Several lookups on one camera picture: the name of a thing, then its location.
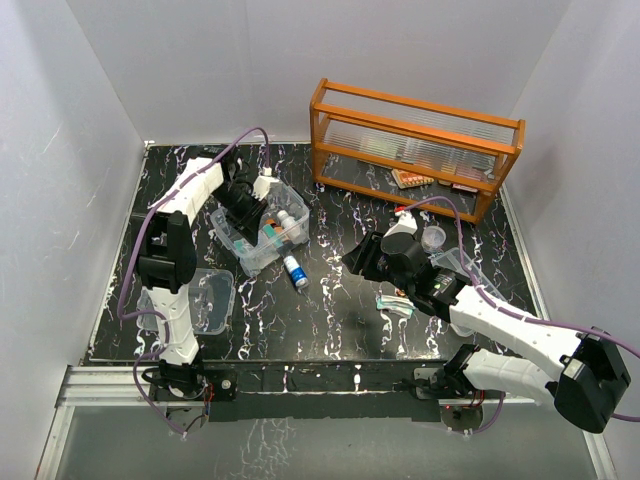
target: table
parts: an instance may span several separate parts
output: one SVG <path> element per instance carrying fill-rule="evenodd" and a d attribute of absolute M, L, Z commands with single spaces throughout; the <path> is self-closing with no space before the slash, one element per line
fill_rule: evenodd
<path fill-rule="evenodd" d="M 145 212 L 173 184 L 197 146 L 152 146 L 145 154 L 133 203 Z M 212 151 L 219 146 L 210 146 Z M 264 147 L 241 147 L 245 161 L 257 171 Z M 193 238 L 198 267 L 233 273 L 237 294 L 230 325 L 217 336 L 199 336 L 203 358 L 210 362 L 394 362 L 447 360 L 463 342 L 475 342 L 493 351 L 500 345 L 481 336 L 461 338 L 436 317 L 420 312 L 411 318 L 379 312 L 376 296 L 393 294 L 390 284 L 376 284 L 351 275 L 341 255 L 353 249 L 369 229 L 386 231 L 394 204 L 313 183 L 310 146 L 271 146 L 274 174 L 295 187 L 312 207 L 310 242 L 295 250 L 295 257 L 311 280 L 304 294 L 293 289 L 282 262 L 247 278 L 236 259 L 215 238 L 209 215 L 217 208 L 211 198 L 194 222 Z M 378 170 L 360 167 L 371 185 L 386 182 Z M 439 225 L 447 233 L 445 250 L 456 246 L 452 219 L 427 212 L 415 214 L 419 227 Z M 116 317 L 120 285 L 129 261 L 130 226 L 124 236 L 107 300 L 87 350 L 85 364 L 130 363 L 156 340 L 155 333 L 139 330 L 133 322 L 121 330 Z M 464 246 L 485 275 L 514 306 L 534 312 L 531 294 L 500 197 L 476 226 L 463 222 Z M 135 309 L 140 281 L 135 279 L 126 311 Z"/>

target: gray floor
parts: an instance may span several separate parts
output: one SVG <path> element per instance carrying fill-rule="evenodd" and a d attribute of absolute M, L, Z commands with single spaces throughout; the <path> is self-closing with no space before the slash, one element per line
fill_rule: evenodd
<path fill-rule="evenodd" d="M 246 420 L 206 424 L 182 442 L 147 408 L 76 408 L 57 478 L 596 478 L 581 431 L 531 404 L 506 405 L 496 425 L 469 440 L 441 428 L 405 419 Z"/>

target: white bottle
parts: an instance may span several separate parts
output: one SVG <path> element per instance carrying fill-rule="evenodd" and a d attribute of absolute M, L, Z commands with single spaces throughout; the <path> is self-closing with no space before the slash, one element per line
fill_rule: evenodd
<path fill-rule="evenodd" d="M 283 230 L 287 230 L 296 223 L 296 219 L 289 215 L 285 210 L 280 210 L 277 217 Z M 303 234 L 299 225 L 289 230 L 287 232 L 287 236 L 293 243 L 302 243 L 304 240 L 304 238 L 302 238 Z"/>

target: wooden frame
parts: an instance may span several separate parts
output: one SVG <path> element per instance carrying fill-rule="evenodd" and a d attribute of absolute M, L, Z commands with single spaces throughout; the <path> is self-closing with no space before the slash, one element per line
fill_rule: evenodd
<path fill-rule="evenodd" d="M 495 139 L 478 138 L 468 134 L 450 132 L 441 128 L 436 128 L 435 126 L 413 123 L 402 119 L 388 118 L 379 114 L 323 103 L 327 91 L 336 91 L 342 94 L 354 95 L 380 102 L 435 112 L 437 114 L 454 117 L 455 119 L 464 119 L 462 121 L 471 120 L 473 122 L 477 122 L 480 127 L 482 124 L 496 125 L 513 130 L 513 136 L 510 143 L 503 143 Z M 339 83 L 329 82 L 326 78 L 320 80 L 320 83 L 311 97 L 309 114 L 311 122 L 312 171 L 313 178 L 316 182 L 379 197 L 402 205 L 411 205 L 412 203 L 415 203 L 415 200 L 325 176 L 323 174 L 323 170 L 329 155 L 336 154 L 343 157 L 351 157 L 353 159 L 363 160 L 383 167 L 398 168 L 408 172 L 427 175 L 437 180 L 465 185 L 478 190 L 475 211 L 473 214 L 460 214 L 460 217 L 463 220 L 472 223 L 478 223 L 482 220 L 482 217 L 498 194 L 502 182 L 504 182 L 504 179 L 511 170 L 511 167 L 513 167 L 513 164 L 520 155 L 524 145 L 524 120 L 510 120 L 483 113 L 470 112 L 459 108 L 447 107 L 421 100 L 414 100 L 388 93 L 377 92 L 365 88 L 342 85 Z M 373 155 L 369 152 L 348 148 L 344 145 L 332 144 L 330 140 L 326 138 L 326 133 L 331 122 L 340 122 L 357 127 L 364 127 L 366 129 L 387 132 L 394 135 L 416 138 L 418 140 L 427 141 L 431 144 L 451 147 L 452 149 L 463 149 L 485 155 L 491 155 L 495 157 L 493 164 L 494 178 L 483 178 L 482 180 L 472 179 L 463 175 L 450 173 L 450 171 L 440 171 L 438 169 L 428 168 L 424 165 L 405 163 L 397 159 L 385 158 Z M 451 217 L 454 216 L 452 210 L 436 205 L 425 204 L 421 206 L 421 208 Z"/>

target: clear corrugated panel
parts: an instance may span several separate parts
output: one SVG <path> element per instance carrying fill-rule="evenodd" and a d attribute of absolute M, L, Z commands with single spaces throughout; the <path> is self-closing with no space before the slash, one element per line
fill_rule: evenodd
<path fill-rule="evenodd" d="M 327 90 L 322 103 L 336 107 L 358 110 L 371 115 L 379 115 L 394 120 L 414 123 L 425 127 L 437 128 L 452 133 L 461 133 L 475 138 L 491 140 L 511 145 L 514 130 L 467 118 L 455 117 L 445 113 L 431 112 L 419 108 L 397 105 L 395 103 L 359 97 L 348 93 Z"/>
<path fill-rule="evenodd" d="M 484 172 L 493 169 L 495 157 L 462 148 L 351 125 L 336 120 L 329 123 L 325 143 L 389 160 L 421 165 L 440 172 L 488 181 Z"/>

